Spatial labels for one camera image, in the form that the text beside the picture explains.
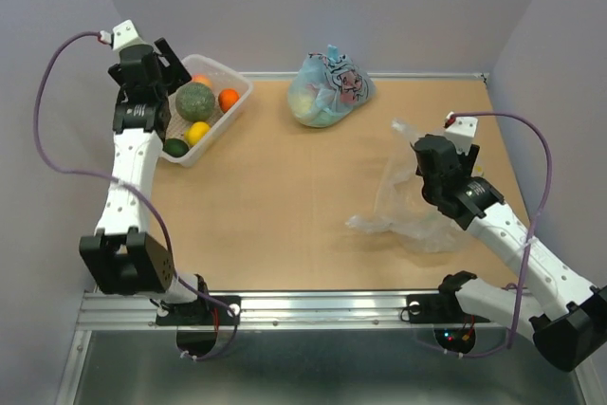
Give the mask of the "red fruit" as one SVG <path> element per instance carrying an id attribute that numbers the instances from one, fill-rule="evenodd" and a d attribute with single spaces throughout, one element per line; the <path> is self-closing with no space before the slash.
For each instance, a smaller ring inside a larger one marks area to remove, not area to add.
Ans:
<path id="1" fill-rule="evenodd" d="M 201 83 L 201 84 L 204 84 L 205 86 L 207 86 L 209 89 L 213 89 L 213 82 L 212 82 L 212 80 L 210 78 L 208 78 L 204 74 L 194 74 L 194 75 L 192 75 L 192 82 L 193 83 Z"/>

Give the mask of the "green netted melon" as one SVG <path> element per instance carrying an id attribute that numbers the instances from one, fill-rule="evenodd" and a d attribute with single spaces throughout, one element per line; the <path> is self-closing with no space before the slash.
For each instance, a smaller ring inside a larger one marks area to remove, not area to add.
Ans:
<path id="1" fill-rule="evenodd" d="M 175 110 L 186 121 L 207 121 L 214 107 L 215 96 L 204 84 L 186 83 L 175 93 Z"/>

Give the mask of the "clear plastic fruit bag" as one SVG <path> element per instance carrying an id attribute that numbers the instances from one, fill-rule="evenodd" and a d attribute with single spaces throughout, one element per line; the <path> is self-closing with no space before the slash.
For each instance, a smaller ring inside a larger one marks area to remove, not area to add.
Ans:
<path id="1" fill-rule="evenodd" d="M 391 233 L 416 253 L 456 251 L 468 236 L 422 197 L 413 144 L 421 134 L 400 119 L 391 122 L 393 149 L 377 186 L 373 211 L 354 215 L 346 226 L 366 234 Z"/>

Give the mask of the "orange fruit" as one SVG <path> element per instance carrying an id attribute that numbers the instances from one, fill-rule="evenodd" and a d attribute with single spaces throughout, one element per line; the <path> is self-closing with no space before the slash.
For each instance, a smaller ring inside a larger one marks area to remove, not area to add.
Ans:
<path id="1" fill-rule="evenodd" d="M 227 113 L 239 101 L 240 95 L 233 88 L 226 88 L 218 95 L 218 104 L 223 113 Z"/>

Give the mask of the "yellow fruit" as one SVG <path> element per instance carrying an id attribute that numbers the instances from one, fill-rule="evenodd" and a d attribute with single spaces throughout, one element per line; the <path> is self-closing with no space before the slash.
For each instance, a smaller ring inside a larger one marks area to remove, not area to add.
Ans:
<path id="1" fill-rule="evenodd" d="M 190 128 L 184 134 L 184 140 L 193 148 L 203 137 L 205 137 L 211 127 L 205 121 L 198 121 L 193 123 Z"/>

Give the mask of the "dark green avocado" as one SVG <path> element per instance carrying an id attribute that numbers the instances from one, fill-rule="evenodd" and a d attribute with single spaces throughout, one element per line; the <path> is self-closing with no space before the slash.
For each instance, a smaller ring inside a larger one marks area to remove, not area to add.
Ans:
<path id="1" fill-rule="evenodd" d="M 168 156 L 180 158 L 190 151 L 189 145 L 179 138 L 168 138 L 164 142 L 163 152 Z"/>

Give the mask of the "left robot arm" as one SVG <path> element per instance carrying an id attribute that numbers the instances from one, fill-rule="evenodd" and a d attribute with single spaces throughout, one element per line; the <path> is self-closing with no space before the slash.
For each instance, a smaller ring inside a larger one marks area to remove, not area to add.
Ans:
<path id="1" fill-rule="evenodd" d="M 175 270 L 169 242 L 150 233 L 150 197 L 171 120 L 169 98 L 191 75 L 163 38 L 122 47 L 109 75 L 119 86 L 112 130 L 114 163 L 101 218 L 79 252 L 99 290 L 141 295 L 188 322 L 205 321 L 211 300 L 198 275 Z"/>

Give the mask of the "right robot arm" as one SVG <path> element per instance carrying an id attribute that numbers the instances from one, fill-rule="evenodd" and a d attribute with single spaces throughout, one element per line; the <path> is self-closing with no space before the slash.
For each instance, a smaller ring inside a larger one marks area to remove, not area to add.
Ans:
<path id="1" fill-rule="evenodd" d="M 518 276 L 518 290 L 460 271 L 443 279 L 436 308 L 448 320 L 482 317 L 533 342 L 553 367 L 571 372 L 606 342 L 606 289 L 561 261 L 516 216 L 504 197 L 471 173 L 476 144 L 461 154 L 447 138 L 427 134 L 412 146 L 422 196 Z"/>

